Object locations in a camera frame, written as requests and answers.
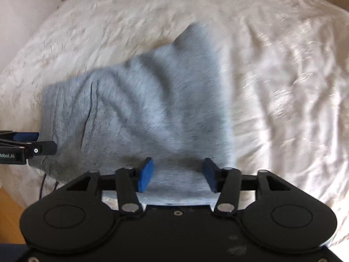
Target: gray cloth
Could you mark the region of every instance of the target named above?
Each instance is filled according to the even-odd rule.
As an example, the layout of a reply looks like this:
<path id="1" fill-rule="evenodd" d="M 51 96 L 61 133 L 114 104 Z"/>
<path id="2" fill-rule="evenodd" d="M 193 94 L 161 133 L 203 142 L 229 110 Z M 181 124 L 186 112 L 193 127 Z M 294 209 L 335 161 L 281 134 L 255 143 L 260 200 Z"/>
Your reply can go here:
<path id="1" fill-rule="evenodd" d="M 67 182 L 97 169 L 156 164 L 146 204 L 214 204 L 202 174 L 206 157 L 231 162 L 233 133 L 218 55 L 206 28 L 189 26 L 173 43 L 44 90 L 39 140 L 58 145 L 37 167 Z"/>

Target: white bedsheet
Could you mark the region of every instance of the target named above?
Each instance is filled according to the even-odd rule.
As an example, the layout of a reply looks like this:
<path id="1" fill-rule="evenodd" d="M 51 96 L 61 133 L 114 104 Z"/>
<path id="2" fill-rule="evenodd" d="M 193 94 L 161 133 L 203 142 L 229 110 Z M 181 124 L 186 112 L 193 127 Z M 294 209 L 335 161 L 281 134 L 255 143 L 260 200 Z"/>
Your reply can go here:
<path id="1" fill-rule="evenodd" d="M 219 41 L 237 168 L 268 169 L 326 203 L 338 219 L 332 245 L 348 239 L 349 13 L 325 0 L 67 0 L 1 73 L 0 128 L 38 131 L 44 86 L 195 21 Z M 22 205 L 37 200 L 38 171 L 1 166 L 0 179 Z"/>

